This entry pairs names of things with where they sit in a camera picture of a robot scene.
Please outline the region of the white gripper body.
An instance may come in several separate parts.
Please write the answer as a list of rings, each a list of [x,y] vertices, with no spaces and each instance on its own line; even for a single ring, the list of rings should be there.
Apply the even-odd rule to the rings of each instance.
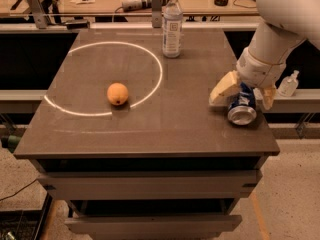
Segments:
[[[286,67],[285,63],[268,64],[256,59],[246,47],[239,57],[236,69],[242,82],[247,86],[267,88],[273,86]]]

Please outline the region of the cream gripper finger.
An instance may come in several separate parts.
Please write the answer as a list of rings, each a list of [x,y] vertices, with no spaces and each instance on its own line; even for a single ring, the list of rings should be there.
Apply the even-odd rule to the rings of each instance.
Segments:
[[[209,95],[209,104],[224,106],[231,96],[240,92],[240,78],[237,71],[230,71],[218,82]]]
[[[266,110],[270,110],[273,106],[274,98],[276,95],[276,87],[274,85],[262,88],[260,90],[262,95],[262,104]]]

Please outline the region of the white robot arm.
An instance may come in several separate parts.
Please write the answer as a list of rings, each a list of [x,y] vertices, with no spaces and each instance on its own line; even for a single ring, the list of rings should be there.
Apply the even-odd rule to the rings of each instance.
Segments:
[[[290,53],[304,41],[320,48],[320,0],[256,0],[262,21],[236,63],[209,95],[213,107],[224,106],[242,83],[258,88],[263,106],[273,105],[275,83]]]

